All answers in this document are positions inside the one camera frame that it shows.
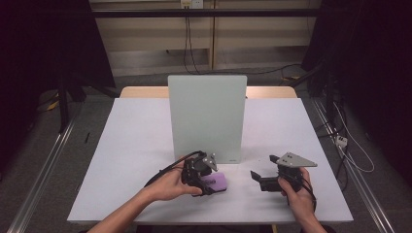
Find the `aluminium floor rail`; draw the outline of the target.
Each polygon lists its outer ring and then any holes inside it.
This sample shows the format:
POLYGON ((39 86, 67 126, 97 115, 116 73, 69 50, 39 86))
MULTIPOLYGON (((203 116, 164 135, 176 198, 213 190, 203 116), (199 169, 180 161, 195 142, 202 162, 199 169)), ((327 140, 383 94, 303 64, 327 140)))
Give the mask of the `aluminium floor rail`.
POLYGON ((369 160, 371 164, 370 169, 361 168, 356 162, 352 155, 347 151, 347 148, 340 148, 335 144, 335 137, 340 135, 338 129, 332 125, 333 120, 328 119, 326 116, 326 106, 322 103, 320 99, 315 99, 312 101, 320 119, 322 120, 323 126, 326 129, 328 137, 331 139, 332 143, 337 149, 341 163, 346 167, 348 176, 352 179, 358 193, 360 194, 361 200, 365 204, 365 207, 369 211, 375 225, 380 233, 395 233, 388 215, 384 211, 382 205, 378 201, 377 197, 373 193, 371 187, 364 178, 364 174, 370 174, 375 170, 375 164, 369 154, 364 150, 364 148, 358 143, 358 141, 353 137, 348 129, 345 117, 343 117, 341 111, 335 103, 332 104, 332 111, 336 113, 336 118, 341 122, 343 129, 347 136, 356 144, 356 146, 362 151, 365 157, 369 160))
POLYGON ((30 187, 30 190, 20 205, 16 216, 14 217, 7 233, 24 233, 33 213, 41 199, 41 196, 45 190, 45 187, 50 179, 52 170, 57 163, 57 160, 64 150, 64 147, 71 135, 76 119, 78 118, 83 105, 76 104, 72 115, 69 117, 66 123, 62 123, 62 128, 56 135, 53 146, 48 153, 46 160, 44 161, 42 168, 34 184, 30 187))

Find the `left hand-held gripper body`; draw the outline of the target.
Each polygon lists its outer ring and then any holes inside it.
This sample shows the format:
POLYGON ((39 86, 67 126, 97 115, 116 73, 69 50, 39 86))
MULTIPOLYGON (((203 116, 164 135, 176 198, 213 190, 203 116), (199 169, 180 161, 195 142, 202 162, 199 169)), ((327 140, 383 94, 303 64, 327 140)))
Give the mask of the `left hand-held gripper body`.
POLYGON ((202 190, 204 185, 200 178, 211 175, 212 171, 218 171, 215 156, 214 153, 207 153, 201 150, 186 155, 181 176, 182 183, 198 187, 202 190))

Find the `person's right hand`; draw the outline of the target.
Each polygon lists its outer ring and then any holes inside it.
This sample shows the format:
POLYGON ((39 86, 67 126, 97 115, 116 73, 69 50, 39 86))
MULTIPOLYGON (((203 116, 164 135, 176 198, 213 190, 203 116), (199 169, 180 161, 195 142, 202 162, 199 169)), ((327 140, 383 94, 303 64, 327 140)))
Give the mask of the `person's right hand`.
POLYGON ((290 183, 284 178, 279 178, 278 183, 283 189, 282 194, 287 197, 289 206, 295 220, 299 223, 315 219, 314 201, 312 195, 304 188, 295 192, 290 183))

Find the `black horizontal metal bar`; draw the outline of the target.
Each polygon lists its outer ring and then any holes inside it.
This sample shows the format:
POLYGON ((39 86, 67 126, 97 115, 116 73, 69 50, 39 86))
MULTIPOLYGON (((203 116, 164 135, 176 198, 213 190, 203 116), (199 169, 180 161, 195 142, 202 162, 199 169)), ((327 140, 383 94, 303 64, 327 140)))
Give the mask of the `black horizontal metal bar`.
POLYGON ((93 10, 95 17, 316 17, 318 9, 93 10))

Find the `purple whiteboard eraser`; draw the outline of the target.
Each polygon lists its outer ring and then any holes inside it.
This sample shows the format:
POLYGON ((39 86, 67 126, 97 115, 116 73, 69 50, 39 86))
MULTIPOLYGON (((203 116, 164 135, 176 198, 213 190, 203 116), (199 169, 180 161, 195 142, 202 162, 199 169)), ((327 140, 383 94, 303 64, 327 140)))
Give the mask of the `purple whiteboard eraser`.
POLYGON ((227 181, 224 173, 214 173, 200 178, 203 185, 208 185, 217 192, 223 192, 227 189, 227 181))

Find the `white wall socket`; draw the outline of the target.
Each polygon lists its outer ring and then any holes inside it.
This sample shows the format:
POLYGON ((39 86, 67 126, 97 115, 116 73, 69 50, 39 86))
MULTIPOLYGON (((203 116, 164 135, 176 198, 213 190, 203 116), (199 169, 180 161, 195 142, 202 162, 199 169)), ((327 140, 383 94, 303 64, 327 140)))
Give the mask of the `white wall socket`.
POLYGON ((181 0, 182 9, 203 9, 203 0, 181 0))

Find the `wooden vertical post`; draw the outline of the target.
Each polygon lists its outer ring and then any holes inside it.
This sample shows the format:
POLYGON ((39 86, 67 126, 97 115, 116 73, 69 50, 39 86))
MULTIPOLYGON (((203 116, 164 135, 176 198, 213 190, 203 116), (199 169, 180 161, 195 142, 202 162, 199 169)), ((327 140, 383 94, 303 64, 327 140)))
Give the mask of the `wooden vertical post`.
MULTIPOLYGON (((210 0, 210 10, 216 10, 216 1, 210 0)), ((210 48, 208 51, 209 70, 213 71, 215 67, 215 17, 210 17, 210 48)))

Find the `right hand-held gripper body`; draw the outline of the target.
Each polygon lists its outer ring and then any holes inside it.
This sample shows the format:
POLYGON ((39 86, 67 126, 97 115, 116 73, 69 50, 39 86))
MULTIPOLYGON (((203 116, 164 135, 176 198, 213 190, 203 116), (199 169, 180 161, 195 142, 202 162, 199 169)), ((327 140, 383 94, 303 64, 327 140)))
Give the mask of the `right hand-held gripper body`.
POLYGON ((298 192, 303 186, 303 176, 300 172, 301 167, 317 167, 318 164, 308 160, 300 155, 287 152, 277 161, 278 174, 287 180, 295 192, 298 192))

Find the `glass whiteboard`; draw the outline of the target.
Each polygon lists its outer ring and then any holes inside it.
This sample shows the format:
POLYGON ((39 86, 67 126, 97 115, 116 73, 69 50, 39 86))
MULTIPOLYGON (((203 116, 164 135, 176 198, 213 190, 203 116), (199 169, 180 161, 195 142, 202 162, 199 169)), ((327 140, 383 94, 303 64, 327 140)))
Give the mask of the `glass whiteboard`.
POLYGON ((202 150, 220 164, 240 162, 246 89, 244 75, 169 76, 175 154, 202 150))

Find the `wooden table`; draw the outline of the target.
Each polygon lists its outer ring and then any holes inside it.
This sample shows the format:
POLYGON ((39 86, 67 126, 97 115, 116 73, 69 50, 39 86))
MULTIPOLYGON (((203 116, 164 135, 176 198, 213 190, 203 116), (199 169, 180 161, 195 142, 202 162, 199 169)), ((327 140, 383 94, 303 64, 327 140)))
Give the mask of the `wooden table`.
MULTIPOLYGON (((248 86, 246 89, 248 98, 296 98, 297 94, 289 86, 248 86)), ((167 86, 127 86, 120 98, 168 98, 167 86)))

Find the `black metal stand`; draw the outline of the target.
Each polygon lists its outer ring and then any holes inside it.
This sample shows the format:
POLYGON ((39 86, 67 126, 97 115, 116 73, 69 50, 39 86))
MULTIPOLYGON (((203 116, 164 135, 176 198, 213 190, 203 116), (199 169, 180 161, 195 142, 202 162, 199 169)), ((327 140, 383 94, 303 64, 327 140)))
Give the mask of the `black metal stand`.
POLYGON ((58 103, 60 110, 60 129, 59 132, 63 133, 69 124, 69 109, 67 101, 67 83, 64 74, 61 74, 58 78, 58 103))

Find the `black curtain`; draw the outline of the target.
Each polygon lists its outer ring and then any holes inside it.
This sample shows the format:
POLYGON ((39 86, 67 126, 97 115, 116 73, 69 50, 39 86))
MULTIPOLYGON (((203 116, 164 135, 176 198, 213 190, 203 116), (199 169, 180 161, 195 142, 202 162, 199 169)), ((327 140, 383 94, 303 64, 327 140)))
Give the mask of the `black curtain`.
POLYGON ((350 106, 412 184, 412 0, 321 0, 302 68, 314 68, 339 32, 335 71, 350 106))
POLYGON ((117 94, 88 0, 0 0, 0 98, 117 94))

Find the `white table mat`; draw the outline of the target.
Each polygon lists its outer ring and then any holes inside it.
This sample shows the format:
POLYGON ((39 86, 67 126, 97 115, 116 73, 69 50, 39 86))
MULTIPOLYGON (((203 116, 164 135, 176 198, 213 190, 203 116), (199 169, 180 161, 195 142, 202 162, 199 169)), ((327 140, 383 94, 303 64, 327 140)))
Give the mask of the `white table mat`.
MULTIPOLYGON (((291 222, 293 216, 285 197, 277 192, 261 191, 251 178, 253 172, 263 177, 275 175, 277 168, 270 162, 270 155, 283 155, 288 151, 316 164, 310 170, 310 177, 317 198, 317 218, 326 223, 352 220, 298 98, 247 100, 241 161, 218 167, 226 177, 226 191, 155 202, 136 220, 145 224, 291 222)), ((69 221, 101 220, 175 158, 168 100, 116 100, 68 216, 69 221)))

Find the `person's left hand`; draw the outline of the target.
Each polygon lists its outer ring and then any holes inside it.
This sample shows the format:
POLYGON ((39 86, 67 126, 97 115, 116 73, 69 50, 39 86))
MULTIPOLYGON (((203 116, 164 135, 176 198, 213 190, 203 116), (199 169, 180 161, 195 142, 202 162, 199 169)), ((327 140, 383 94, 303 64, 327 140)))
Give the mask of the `person's left hand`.
POLYGON ((183 166, 184 162, 178 163, 169 172, 166 172, 155 182, 143 188, 151 202, 168 201, 184 194, 198 195, 202 193, 199 187, 182 183, 183 166))

